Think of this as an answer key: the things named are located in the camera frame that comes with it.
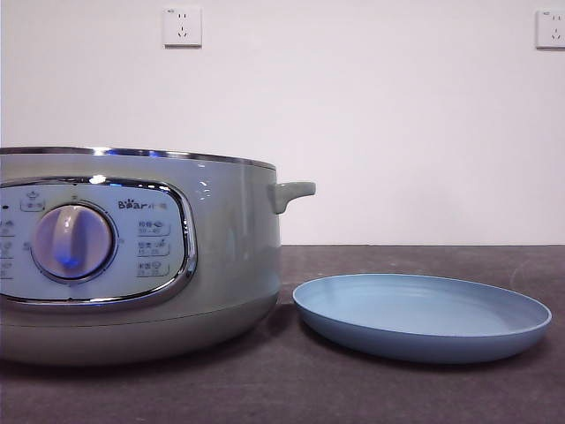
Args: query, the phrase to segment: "gray table surface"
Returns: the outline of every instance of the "gray table surface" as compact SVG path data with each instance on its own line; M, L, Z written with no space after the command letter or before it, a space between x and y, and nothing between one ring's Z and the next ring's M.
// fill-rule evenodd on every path
M554 320L541 343L492 363L376 358L313 333L291 300L306 280L362 272L497 285L545 303ZM122 367L0 363L0 422L564 422L565 246L286 246L282 279L266 319L205 351Z

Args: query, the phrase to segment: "electrical socket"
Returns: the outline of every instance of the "electrical socket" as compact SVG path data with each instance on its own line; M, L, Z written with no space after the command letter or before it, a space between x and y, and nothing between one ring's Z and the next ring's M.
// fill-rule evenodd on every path
M162 11L162 43L165 47L202 46L200 7L170 7Z
M536 12L536 47L565 49L565 11Z

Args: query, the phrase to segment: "blue plate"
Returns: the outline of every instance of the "blue plate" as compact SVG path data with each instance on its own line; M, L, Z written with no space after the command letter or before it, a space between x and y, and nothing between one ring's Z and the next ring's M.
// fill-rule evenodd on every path
M397 360L464 364L499 360L536 344L551 321L537 300L436 276L358 274L300 285L292 297L322 336Z

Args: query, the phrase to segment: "metal trim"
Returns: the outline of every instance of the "metal trim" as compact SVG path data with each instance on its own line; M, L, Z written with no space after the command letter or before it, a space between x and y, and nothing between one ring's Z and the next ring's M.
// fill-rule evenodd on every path
M165 157L170 159L189 159L196 161L239 163L242 165L259 166L268 170L276 170L271 163L244 159L241 157L204 155L200 153L176 152L166 150L146 150L136 148L71 148L71 147L25 147L25 148L0 148L0 155L117 155L117 156L142 156Z
M132 295L117 296L112 298L48 300L18 298L0 293L0 304L2 304L2 306L24 307L26 310L28 310L29 307L33 307L34 309L41 309L44 312L61 312L62 310L69 312L87 312L84 307L89 307L88 310L92 311L100 311L101 307L103 307L104 310L108 310L113 307L119 307L120 309L123 309L126 305L137 307L141 305L156 303L156 301L164 301L166 299L169 299L170 297L184 289L192 279L192 276L196 272L197 264L196 232L192 220L190 203L182 195L182 193L173 185L159 181L147 181L134 178L105 177L105 180L103 182L92 183L90 181L91 178L92 177L22 178L2 183L0 187L56 184L96 184L97 186L109 186L110 184L120 184L127 187L142 188L146 190L155 190L166 193L178 205L181 225L183 228L185 257L179 271L167 283L161 284L160 286L155 287L152 290L143 291Z

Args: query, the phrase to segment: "button label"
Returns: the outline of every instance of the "button label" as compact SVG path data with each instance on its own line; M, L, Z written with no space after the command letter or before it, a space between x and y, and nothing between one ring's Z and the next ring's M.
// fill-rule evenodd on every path
M138 256L168 256L170 253L170 243L167 239L162 238L158 241L140 241L138 242Z
M145 220L138 223L139 237L160 237L170 234L170 224L163 221Z
M138 263L138 276L167 276L169 264L161 261L144 261Z

